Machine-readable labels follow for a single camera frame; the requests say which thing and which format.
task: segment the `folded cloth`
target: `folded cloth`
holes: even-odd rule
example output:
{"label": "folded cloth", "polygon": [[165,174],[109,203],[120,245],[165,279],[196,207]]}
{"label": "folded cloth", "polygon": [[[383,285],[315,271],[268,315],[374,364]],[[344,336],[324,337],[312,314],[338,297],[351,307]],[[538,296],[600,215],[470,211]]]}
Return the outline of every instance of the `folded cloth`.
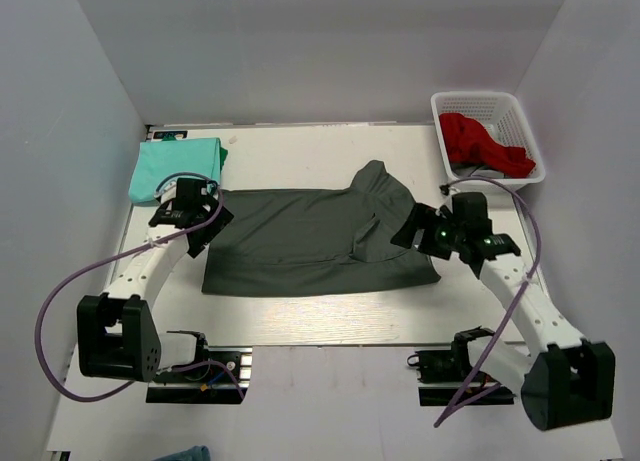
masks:
{"label": "folded cloth", "polygon": [[459,113],[439,119],[450,163],[486,164],[512,178],[526,178],[536,167],[524,148],[501,146],[475,119]]}
{"label": "folded cloth", "polygon": [[135,203],[153,200],[155,189],[167,176],[191,171],[220,182],[220,139],[197,138],[140,143],[136,169],[129,186]]}
{"label": "folded cloth", "polygon": [[211,461],[209,448],[206,446],[194,446],[191,449],[176,454],[170,454],[155,461]]}

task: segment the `black base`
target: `black base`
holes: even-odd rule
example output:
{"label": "black base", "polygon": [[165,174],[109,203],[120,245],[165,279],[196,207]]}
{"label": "black base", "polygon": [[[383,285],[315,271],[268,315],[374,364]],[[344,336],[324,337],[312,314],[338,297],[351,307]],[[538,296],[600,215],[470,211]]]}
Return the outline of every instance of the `black base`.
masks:
{"label": "black base", "polygon": [[[209,347],[197,349],[197,360],[214,360],[226,365],[229,361],[235,363],[231,370],[236,379],[240,380],[243,351],[224,350],[214,351]],[[223,370],[216,366],[205,366],[185,373],[167,372],[156,376],[147,389],[146,402],[151,404],[240,404],[240,394],[231,383],[227,374],[223,374],[210,389],[201,390],[218,377]]]}
{"label": "black base", "polygon": [[[418,388],[420,406],[446,406],[456,392],[456,388]],[[472,389],[471,393],[464,393],[459,402],[464,401],[479,392],[478,388]],[[493,393],[487,394],[484,398],[478,399],[470,406],[501,406],[514,403],[515,396],[507,388],[496,389]]]}

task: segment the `blue cloth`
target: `blue cloth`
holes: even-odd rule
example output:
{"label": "blue cloth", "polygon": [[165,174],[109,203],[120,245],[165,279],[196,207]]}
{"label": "blue cloth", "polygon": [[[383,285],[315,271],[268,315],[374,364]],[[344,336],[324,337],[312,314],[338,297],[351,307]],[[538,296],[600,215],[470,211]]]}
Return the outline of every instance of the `blue cloth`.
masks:
{"label": "blue cloth", "polygon": [[134,204],[152,201],[158,183],[179,171],[204,174],[219,183],[220,169],[218,138],[140,143],[129,198]]}
{"label": "blue cloth", "polygon": [[209,448],[206,446],[194,446],[191,449],[176,454],[170,454],[155,461],[211,461]]}

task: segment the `red cloth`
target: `red cloth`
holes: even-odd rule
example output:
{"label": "red cloth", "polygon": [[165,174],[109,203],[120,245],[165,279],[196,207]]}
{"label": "red cloth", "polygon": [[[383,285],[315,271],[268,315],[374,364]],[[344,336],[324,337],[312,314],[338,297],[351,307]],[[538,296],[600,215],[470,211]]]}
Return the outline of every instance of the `red cloth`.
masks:
{"label": "red cloth", "polygon": [[449,162],[486,164],[511,178],[526,178],[536,167],[524,148],[499,145],[475,119],[459,113],[439,118]]}

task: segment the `cable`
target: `cable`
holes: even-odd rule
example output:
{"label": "cable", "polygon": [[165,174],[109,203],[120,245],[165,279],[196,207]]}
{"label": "cable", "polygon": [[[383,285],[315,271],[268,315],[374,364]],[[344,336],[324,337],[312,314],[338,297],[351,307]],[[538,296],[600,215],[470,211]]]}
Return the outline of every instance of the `cable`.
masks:
{"label": "cable", "polygon": [[209,386],[209,387],[213,386],[213,385],[214,385],[214,384],[216,384],[216,383],[220,380],[220,378],[222,378],[222,376],[224,376],[224,375],[225,375],[225,372],[224,372],[224,371],[222,371],[221,373],[218,373],[218,374],[216,375],[216,377],[215,377],[215,378],[213,378],[211,381],[209,381],[209,382],[207,383],[207,386]]}
{"label": "cable", "polygon": [[160,195],[160,193],[161,193],[160,190],[164,187],[164,185],[167,183],[167,181],[169,181],[169,180],[171,180],[173,178],[178,178],[180,176],[192,176],[194,178],[204,179],[207,182],[207,184],[213,185],[214,188],[218,187],[218,183],[215,180],[205,176],[204,174],[192,173],[191,171],[180,171],[178,173],[170,174],[169,176],[164,178],[162,181],[160,181],[160,183],[158,184],[158,187],[156,188],[156,192],[155,192],[156,195]]}
{"label": "cable", "polygon": [[190,364],[189,366],[174,367],[174,368],[171,368],[169,371],[173,371],[174,373],[184,373],[185,371],[191,371],[192,369],[197,369],[201,366],[217,366],[221,368],[231,378],[231,382],[238,390],[238,394],[240,394],[240,399],[244,399],[244,392],[240,387],[240,383],[238,383],[238,380],[233,375],[233,373],[229,370],[229,368],[227,368],[227,366],[222,364],[220,361],[214,361],[213,359],[208,359],[206,361],[200,361],[198,363]]}
{"label": "cable", "polygon": [[478,371],[480,371],[482,364],[485,362],[485,360],[489,356],[489,353],[491,352],[493,347],[496,345],[496,343],[498,342],[498,339],[500,338],[503,331],[507,327],[507,323],[509,322],[509,320],[511,319],[511,316],[513,316],[514,311],[518,307],[518,303],[522,299],[522,296],[524,296],[524,292],[527,289],[527,286],[529,286],[531,277],[535,274],[536,270],[538,269],[538,265],[540,264],[540,255],[542,253],[542,237],[540,235],[540,227],[538,226],[538,222],[536,221],[536,218],[533,216],[533,214],[529,210],[527,203],[525,203],[524,199],[522,199],[522,197],[518,193],[508,188],[504,184],[500,183],[499,181],[496,181],[495,179],[491,179],[491,178],[485,178],[484,176],[473,176],[468,178],[461,178],[456,181],[452,181],[451,183],[445,185],[445,187],[451,187],[455,184],[463,183],[466,181],[484,181],[484,182],[493,184],[495,186],[498,186],[499,188],[505,190],[506,192],[511,194],[511,196],[513,196],[513,198],[518,202],[518,204],[520,205],[524,213],[527,215],[529,220],[531,220],[531,225],[533,226],[533,232],[536,238],[536,253],[533,258],[533,264],[531,265],[531,269],[527,271],[525,279],[522,281],[520,288],[518,289],[516,295],[513,297],[513,301],[511,301],[511,304],[507,308],[507,311],[504,317],[502,318],[502,321],[500,321],[500,324],[498,325],[498,328],[496,329],[494,335],[491,337],[491,340],[489,341],[489,343],[487,343],[487,346],[484,348],[484,351],[482,351],[482,354],[478,358],[478,362],[475,364],[473,368],[471,368],[471,371],[469,372],[467,377],[464,379],[464,381],[462,382],[458,390],[455,392],[455,394],[449,401],[449,404],[447,404],[447,407],[444,408],[444,410],[442,411],[442,413],[434,423],[433,425],[434,428],[439,427],[445,419],[447,419],[453,413],[458,411],[460,408],[466,406],[469,403],[472,403],[477,399],[483,398],[484,396],[486,396],[489,393],[492,393],[493,391],[495,391],[501,386],[500,383],[496,383],[495,385],[484,389],[478,394],[471,396],[470,398],[458,403],[458,401],[464,394],[465,389],[469,387],[469,384],[476,377],[476,374],[478,374]]}
{"label": "cable", "polygon": [[[195,177],[199,177],[199,178],[202,178],[202,177],[206,178],[206,176],[203,176],[201,174],[182,172],[182,173],[176,173],[176,174],[173,174],[173,175],[167,177],[166,179],[164,179],[162,181],[162,184],[166,183],[169,179],[172,179],[172,178],[174,178],[176,176],[182,176],[182,175],[191,175],[191,176],[195,176]],[[190,228],[183,229],[183,230],[178,231],[176,233],[172,233],[172,234],[169,234],[169,235],[167,235],[167,236],[165,236],[163,238],[157,239],[157,240],[154,241],[154,244],[168,243],[169,241],[171,241],[173,239],[176,239],[179,236],[186,236],[187,234],[193,233],[194,231],[197,231],[198,229],[206,228],[207,226],[209,226],[211,223],[213,223],[215,221],[215,219],[220,214],[220,211],[222,211],[222,203],[223,203],[222,190],[220,189],[219,186],[217,186],[217,183],[214,180],[209,179],[209,178],[206,178],[206,179],[211,183],[215,183],[216,189],[218,191],[218,207],[213,212],[213,215],[209,219],[207,219],[206,221],[204,221],[204,222],[202,222],[202,223],[200,223],[200,224],[198,224],[196,226],[192,226]],[[60,383],[60,381],[58,381],[58,379],[55,377],[55,375],[51,371],[51,368],[49,367],[49,364],[47,363],[47,359],[45,358],[44,349],[43,349],[43,346],[42,346],[42,325],[43,325],[43,322],[44,322],[44,317],[47,314],[47,310],[49,309],[49,306],[51,305],[51,302],[58,295],[58,293],[60,293],[60,291],[62,291],[62,289],[65,286],[67,286],[69,283],[71,283],[75,279],[79,278],[83,274],[86,274],[89,271],[93,271],[94,269],[100,268],[100,267],[105,266],[107,264],[113,263],[114,261],[118,261],[120,259],[126,258],[128,256],[132,256],[134,254],[142,253],[144,251],[147,251],[147,250],[151,249],[152,247],[153,246],[151,244],[143,244],[143,245],[138,246],[136,248],[129,249],[128,251],[124,251],[124,252],[122,252],[120,254],[116,254],[114,256],[110,256],[108,258],[105,258],[102,261],[97,261],[97,262],[95,262],[93,264],[90,264],[89,266],[86,266],[86,267],[76,271],[73,274],[70,274],[65,279],[63,279],[55,288],[53,288],[53,290],[49,293],[49,295],[46,297],[44,303],[42,304],[42,307],[40,308],[40,311],[38,312],[38,317],[36,319],[36,327],[35,327],[35,334],[34,334],[34,343],[35,343],[35,348],[36,348],[36,356],[38,357],[38,363],[40,363],[40,367],[42,368],[42,371],[44,372],[44,375],[46,376],[46,378],[49,381],[49,383],[51,383],[51,385],[60,394],[62,394],[66,398],[69,398],[72,401],[77,401],[79,403],[93,403],[93,402],[96,402],[96,401],[102,401],[104,399],[110,398],[111,396],[113,396],[115,394],[118,394],[123,389],[126,389],[129,386],[131,386],[134,382],[133,381],[128,381],[128,382],[124,383],[123,385],[115,388],[112,391],[109,391],[109,392],[104,393],[104,394],[99,394],[97,396],[79,396],[79,395],[77,395],[75,393],[72,393],[67,388],[65,388],[62,385],[62,383]]]}

